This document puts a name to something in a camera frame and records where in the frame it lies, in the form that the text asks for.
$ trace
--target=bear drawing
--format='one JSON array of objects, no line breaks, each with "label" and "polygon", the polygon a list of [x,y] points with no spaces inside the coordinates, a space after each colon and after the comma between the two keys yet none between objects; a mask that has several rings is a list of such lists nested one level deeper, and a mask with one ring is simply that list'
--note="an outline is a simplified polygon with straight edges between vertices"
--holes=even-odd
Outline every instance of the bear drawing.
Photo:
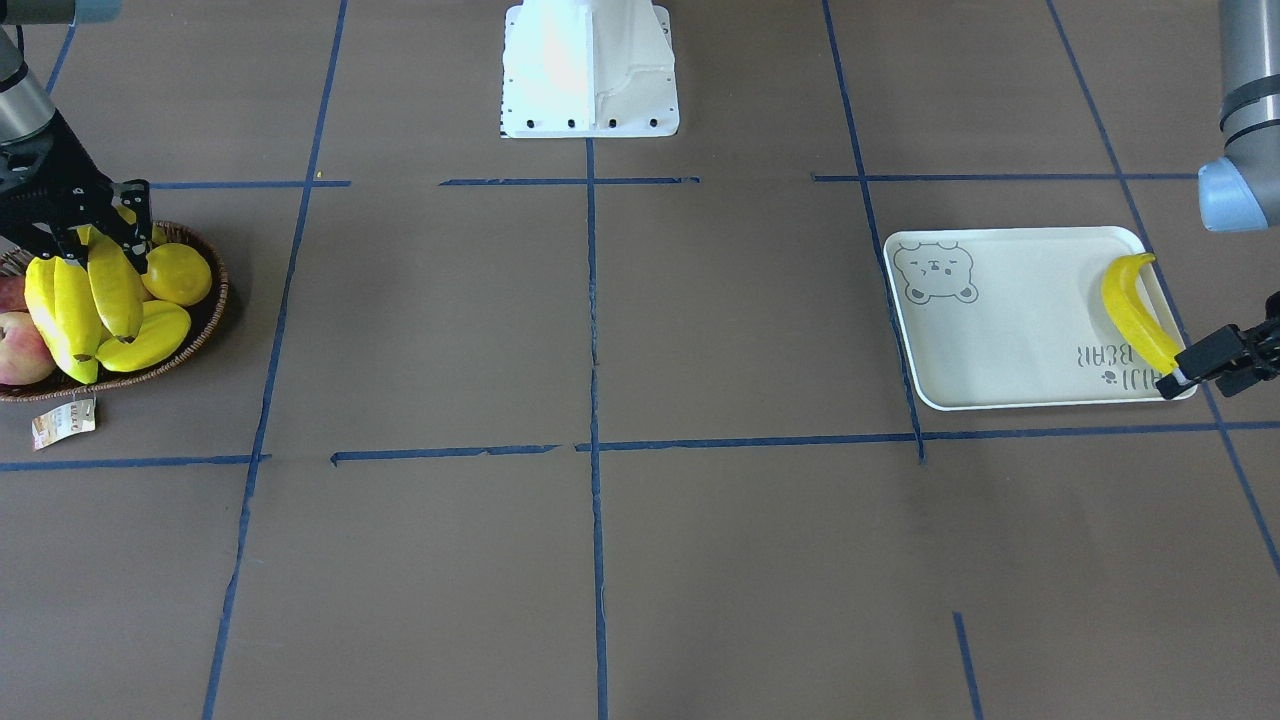
[{"label": "bear drawing", "polygon": [[934,297],[978,300],[973,256],[955,242],[904,243],[893,252],[893,266],[906,281],[906,299],[916,305]]}]

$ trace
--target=yellow banana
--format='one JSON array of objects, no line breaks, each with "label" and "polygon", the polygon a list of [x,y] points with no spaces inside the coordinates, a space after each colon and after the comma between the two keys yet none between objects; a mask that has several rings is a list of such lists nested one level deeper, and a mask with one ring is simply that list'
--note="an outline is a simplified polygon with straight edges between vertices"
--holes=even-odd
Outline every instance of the yellow banana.
[{"label": "yellow banana", "polygon": [[1151,252],[1116,258],[1102,274],[1102,305],[1134,351],[1167,375],[1178,368],[1174,356],[1183,348],[1151,316],[1138,295],[1138,273],[1155,261],[1156,256]]},{"label": "yellow banana", "polygon": [[186,340],[191,331],[191,314],[177,304],[148,300],[142,304],[142,329],[137,338],[125,345],[108,338],[97,348],[102,366],[115,373],[132,373],[150,368],[165,357]]},{"label": "yellow banana", "polygon": [[93,305],[88,272],[61,258],[54,259],[54,322],[72,357],[82,363],[93,357],[102,323]]},{"label": "yellow banana", "polygon": [[24,296],[31,319],[36,323],[36,329],[45,338],[54,363],[72,378],[84,384],[97,382],[97,360],[92,357],[84,361],[72,356],[67,347],[67,338],[54,318],[54,273],[55,260],[36,258],[27,265],[27,284]]},{"label": "yellow banana", "polygon": [[133,269],[124,250],[100,232],[88,241],[88,283],[93,306],[106,329],[120,342],[133,342],[142,329],[142,275]]}]

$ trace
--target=red apple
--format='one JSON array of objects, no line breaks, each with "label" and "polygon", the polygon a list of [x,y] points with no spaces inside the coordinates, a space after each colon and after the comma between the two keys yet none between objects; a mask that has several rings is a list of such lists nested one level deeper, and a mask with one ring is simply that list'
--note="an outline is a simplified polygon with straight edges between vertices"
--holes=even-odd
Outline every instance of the red apple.
[{"label": "red apple", "polygon": [[54,356],[26,313],[0,313],[0,383],[27,386],[54,373]]},{"label": "red apple", "polygon": [[24,287],[27,287],[27,278],[22,275],[0,277],[0,313],[27,309],[27,299],[23,297]]}]

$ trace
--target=rectangular tray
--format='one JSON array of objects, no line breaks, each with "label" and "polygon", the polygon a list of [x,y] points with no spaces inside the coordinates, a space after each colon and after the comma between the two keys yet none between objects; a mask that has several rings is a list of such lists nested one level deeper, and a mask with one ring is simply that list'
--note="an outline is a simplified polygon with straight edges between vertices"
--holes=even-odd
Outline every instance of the rectangular tray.
[{"label": "rectangular tray", "polygon": [[[1142,241],[1117,227],[891,236],[884,263],[920,400],[937,410],[1161,400],[1161,374],[1102,305],[1107,265],[1137,252]],[[1181,345],[1151,266],[1140,281],[1148,310]]]}]

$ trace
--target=fruit basket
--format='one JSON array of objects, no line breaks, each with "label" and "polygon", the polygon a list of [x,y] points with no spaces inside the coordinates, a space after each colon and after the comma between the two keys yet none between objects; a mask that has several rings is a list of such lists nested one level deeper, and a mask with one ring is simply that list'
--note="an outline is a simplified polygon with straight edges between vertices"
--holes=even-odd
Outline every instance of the fruit basket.
[{"label": "fruit basket", "polygon": [[[178,365],[186,363],[212,334],[218,327],[223,313],[227,310],[227,299],[230,292],[230,283],[227,279],[227,265],[214,246],[209,245],[196,231],[178,223],[156,222],[169,242],[182,242],[196,249],[201,256],[209,261],[209,268],[214,274],[214,284],[204,300],[187,307],[191,314],[191,331],[183,338],[182,345],[169,357],[160,363],[143,368],[133,373],[113,373],[105,368],[99,370],[99,379],[93,384],[81,384],[69,378],[61,370],[54,370],[49,378],[29,386],[0,384],[0,402],[35,402],[54,397],[69,397],[72,395],[92,395],[105,389],[127,387],[148,380],[156,375],[163,375]],[[0,275],[19,275],[27,269],[32,256],[23,250],[12,250],[0,255]]]}]

